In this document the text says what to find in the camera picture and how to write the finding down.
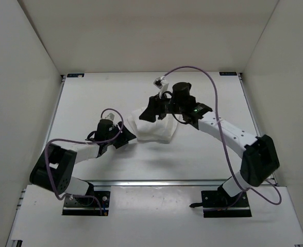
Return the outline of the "white pleated skirt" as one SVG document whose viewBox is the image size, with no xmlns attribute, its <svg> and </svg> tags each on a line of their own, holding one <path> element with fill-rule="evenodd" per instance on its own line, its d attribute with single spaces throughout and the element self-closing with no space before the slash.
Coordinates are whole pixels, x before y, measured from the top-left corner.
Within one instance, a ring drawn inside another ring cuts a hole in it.
<svg viewBox="0 0 303 247">
<path fill-rule="evenodd" d="M 146 107 L 132 111 L 127 121 L 134 135 L 140 142 L 170 143 L 177 129 L 178 122 L 172 115 L 167 115 L 163 120 L 148 122 L 139 119 Z"/>
</svg>

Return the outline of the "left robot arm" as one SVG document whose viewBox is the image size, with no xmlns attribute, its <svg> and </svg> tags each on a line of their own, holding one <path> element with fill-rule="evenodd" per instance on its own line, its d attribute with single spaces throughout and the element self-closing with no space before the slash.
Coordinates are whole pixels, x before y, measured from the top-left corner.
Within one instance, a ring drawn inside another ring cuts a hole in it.
<svg viewBox="0 0 303 247">
<path fill-rule="evenodd" d="M 109 118 L 101 119 L 96 130 L 92 131 L 84 142 L 71 141 L 68 148 L 53 142 L 64 142 L 65 139 L 53 139 L 48 142 L 36 162 L 29 181 L 59 196 L 72 195 L 83 205 L 94 200 L 92 184 L 72 176 L 74 165 L 92 158 L 101 157 L 107 148 L 113 145 L 120 148 L 137 137 L 123 124 L 117 125 Z"/>
</svg>

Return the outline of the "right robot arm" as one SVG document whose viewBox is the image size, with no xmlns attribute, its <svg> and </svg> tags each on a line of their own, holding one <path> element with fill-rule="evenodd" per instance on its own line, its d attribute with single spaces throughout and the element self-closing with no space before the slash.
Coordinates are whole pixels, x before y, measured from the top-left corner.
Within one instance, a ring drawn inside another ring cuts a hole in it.
<svg viewBox="0 0 303 247">
<path fill-rule="evenodd" d="M 167 90 L 168 84 L 161 80 L 154 84 L 159 93 L 149 98 L 140 120 L 155 122 L 168 114 L 181 115 L 184 124 L 213 136 L 241 158 L 240 170 L 219 188 L 217 199 L 220 204 L 231 205 L 240 192 L 260 186 L 279 168 L 275 145 L 268 135 L 258 137 L 217 118 L 214 110 L 197 102 L 190 94 L 190 83 L 178 82 L 171 92 Z"/>
</svg>

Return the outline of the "right corner black label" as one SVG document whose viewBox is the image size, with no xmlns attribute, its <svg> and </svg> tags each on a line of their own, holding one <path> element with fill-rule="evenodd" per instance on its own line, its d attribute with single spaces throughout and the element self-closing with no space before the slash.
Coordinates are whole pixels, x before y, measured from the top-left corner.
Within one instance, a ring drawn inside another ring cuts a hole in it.
<svg viewBox="0 0 303 247">
<path fill-rule="evenodd" d="M 220 76 L 237 76 L 236 72 L 219 72 Z"/>
</svg>

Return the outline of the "corner black label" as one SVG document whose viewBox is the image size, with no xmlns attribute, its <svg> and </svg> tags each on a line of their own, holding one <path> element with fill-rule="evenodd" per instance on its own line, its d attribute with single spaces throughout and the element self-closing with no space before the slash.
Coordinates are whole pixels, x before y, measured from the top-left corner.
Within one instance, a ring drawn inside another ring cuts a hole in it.
<svg viewBox="0 0 303 247">
<path fill-rule="evenodd" d="M 237 76 L 236 72 L 219 72 L 220 76 Z"/>
<path fill-rule="evenodd" d="M 67 78 L 82 78 L 84 77 L 85 74 L 84 73 L 69 73 L 67 74 Z"/>
</svg>

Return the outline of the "left corner black label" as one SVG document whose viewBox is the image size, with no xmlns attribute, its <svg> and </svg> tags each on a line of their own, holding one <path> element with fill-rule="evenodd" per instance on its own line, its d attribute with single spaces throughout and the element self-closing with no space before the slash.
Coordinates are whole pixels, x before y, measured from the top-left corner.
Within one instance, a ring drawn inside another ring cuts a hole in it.
<svg viewBox="0 0 303 247">
<path fill-rule="evenodd" d="M 85 74 L 84 73 L 69 73 L 67 74 L 67 78 L 82 78 L 84 77 Z"/>
</svg>

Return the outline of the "aluminium front table rail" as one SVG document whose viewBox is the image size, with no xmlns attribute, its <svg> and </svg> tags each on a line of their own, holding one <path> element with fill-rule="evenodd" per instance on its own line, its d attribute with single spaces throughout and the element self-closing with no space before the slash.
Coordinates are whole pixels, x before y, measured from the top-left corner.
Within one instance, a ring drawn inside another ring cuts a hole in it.
<svg viewBox="0 0 303 247">
<path fill-rule="evenodd" d="M 90 181 L 94 186 L 220 186 L 224 180 L 95 180 Z"/>
</svg>

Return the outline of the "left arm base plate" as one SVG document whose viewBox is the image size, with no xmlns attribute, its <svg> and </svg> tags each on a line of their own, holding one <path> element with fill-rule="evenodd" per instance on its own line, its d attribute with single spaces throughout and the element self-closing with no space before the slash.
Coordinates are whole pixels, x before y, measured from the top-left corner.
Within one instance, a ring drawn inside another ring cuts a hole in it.
<svg viewBox="0 0 303 247">
<path fill-rule="evenodd" d="M 111 191 L 108 189 L 98 189 L 90 185 L 87 193 L 89 197 L 67 196 L 64 199 L 63 216 L 100 216 L 109 215 L 109 205 Z"/>
</svg>

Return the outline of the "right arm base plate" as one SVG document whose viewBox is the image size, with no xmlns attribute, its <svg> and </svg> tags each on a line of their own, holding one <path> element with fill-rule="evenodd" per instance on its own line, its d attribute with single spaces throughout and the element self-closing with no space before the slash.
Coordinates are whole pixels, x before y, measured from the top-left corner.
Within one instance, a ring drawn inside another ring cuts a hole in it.
<svg viewBox="0 0 303 247">
<path fill-rule="evenodd" d="M 203 218 L 250 218 L 252 212 L 247 192 L 234 197 L 225 194 L 219 186 L 192 186 L 189 188 L 189 208 Z"/>
</svg>

